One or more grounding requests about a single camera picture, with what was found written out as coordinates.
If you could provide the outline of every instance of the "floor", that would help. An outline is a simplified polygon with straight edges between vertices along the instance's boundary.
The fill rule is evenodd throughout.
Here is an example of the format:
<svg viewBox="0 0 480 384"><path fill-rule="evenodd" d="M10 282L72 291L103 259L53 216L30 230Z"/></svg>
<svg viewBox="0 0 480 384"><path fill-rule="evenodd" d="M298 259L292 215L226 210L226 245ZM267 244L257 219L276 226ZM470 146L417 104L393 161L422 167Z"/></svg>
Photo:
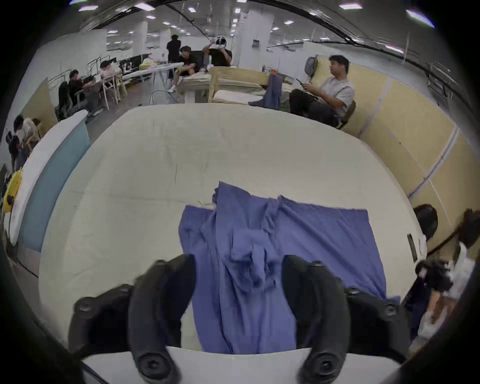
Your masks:
<svg viewBox="0 0 480 384"><path fill-rule="evenodd" d="M155 83L155 89L163 89L162 82L158 77ZM122 100L117 105L109 100L110 110L104 108L104 110L97 116L87 120L87 130L90 141L93 143L95 140L97 140L100 135L125 112L141 105L149 105L151 90L151 78L146 80L144 83L128 84L127 96L122 97ZM178 94L174 94L173 96L178 103L183 103L182 96ZM174 98L165 92L156 92L154 95L154 104L176 104L177 102L174 100ZM40 265L40 254L38 252L28 248L19 247L17 257L20 262L26 268L28 268L29 271L33 271L34 274L38 275ZM39 319L45 325L47 325L49 321L47 321L45 314L42 312L42 305L40 303L40 296L38 293L38 278L19 264L11 264L11 267L17 283L28 304L34 313L39 317Z"/></svg>

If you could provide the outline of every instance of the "white tablecloth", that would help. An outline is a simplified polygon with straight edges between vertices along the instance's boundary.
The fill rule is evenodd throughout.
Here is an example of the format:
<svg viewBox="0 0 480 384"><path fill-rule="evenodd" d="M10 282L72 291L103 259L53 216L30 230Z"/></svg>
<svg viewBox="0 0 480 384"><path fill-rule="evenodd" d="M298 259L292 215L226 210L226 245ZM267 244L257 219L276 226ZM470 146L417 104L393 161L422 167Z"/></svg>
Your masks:
<svg viewBox="0 0 480 384"><path fill-rule="evenodd" d="M387 295L404 296L415 280L407 234L417 246L420 227L397 181L362 141L258 107L139 107L94 142L52 213L39 290L60 337L66 340L77 299L131 283L154 260L181 254L185 205L211 206L220 180L258 196L367 209ZM199 348L191 307L182 345Z"/></svg>

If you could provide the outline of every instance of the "fabric pile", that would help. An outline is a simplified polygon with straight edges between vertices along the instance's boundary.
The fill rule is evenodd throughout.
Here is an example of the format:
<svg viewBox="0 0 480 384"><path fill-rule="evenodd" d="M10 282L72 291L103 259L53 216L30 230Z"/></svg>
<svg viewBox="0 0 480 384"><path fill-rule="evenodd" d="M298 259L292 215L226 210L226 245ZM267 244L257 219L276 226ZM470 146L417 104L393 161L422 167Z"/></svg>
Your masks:
<svg viewBox="0 0 480 384"><path fill-rule="evenodd" d="M186 206L179 235L195 255L193 314L206 352L272 353L296 348L296 321L282 289L284 255L320 260L349 288L386 299L366 210L251 196L220 183L216 210Z"/></svg>

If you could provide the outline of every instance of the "grey t-shirt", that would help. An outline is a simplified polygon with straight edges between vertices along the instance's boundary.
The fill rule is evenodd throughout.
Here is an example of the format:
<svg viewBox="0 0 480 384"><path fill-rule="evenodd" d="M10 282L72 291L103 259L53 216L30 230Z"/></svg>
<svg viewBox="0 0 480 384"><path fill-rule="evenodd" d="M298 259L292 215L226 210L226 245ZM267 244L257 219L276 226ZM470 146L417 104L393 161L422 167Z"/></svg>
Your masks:
<svg viewBox="0 0 480 384"><path fill-rule="evenodd" d="M353 84L349 80L340 81L332 76L324 81L321 89L330 96L345 103L344 107L336 110L338 116L345 116L348 107L350 107L353 97L355 96L355 88L353 87Z"/></svg>

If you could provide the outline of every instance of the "cable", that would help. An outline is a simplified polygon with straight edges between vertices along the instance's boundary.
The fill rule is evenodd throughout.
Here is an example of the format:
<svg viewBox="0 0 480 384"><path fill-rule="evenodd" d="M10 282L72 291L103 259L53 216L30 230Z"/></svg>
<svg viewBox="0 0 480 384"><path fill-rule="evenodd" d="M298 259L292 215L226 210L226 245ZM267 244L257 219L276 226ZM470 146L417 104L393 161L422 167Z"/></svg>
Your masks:
<svg viewBox="0 0 480 384"><path fill-rule="evenodd" d="M10 209L10 219L8 220L8 239L10 240L11 239L11 237L10 237L10 223L12 222L12 212L13 212L13 205L15 204L15 198L12 197L12 199L9 200L9 197L10 196L7 196L7 202L8 202L8 204L10 204L10 202L12 203L11 204L12 208ZM16 257L16 259L17 259L16 261L18 262L18 264L20 264L27 272L31 273L33 276L38 278L38 275L33 273L32 271L30 271L30 269L28 269L25 265L23 265L18 257Z"/></svg>

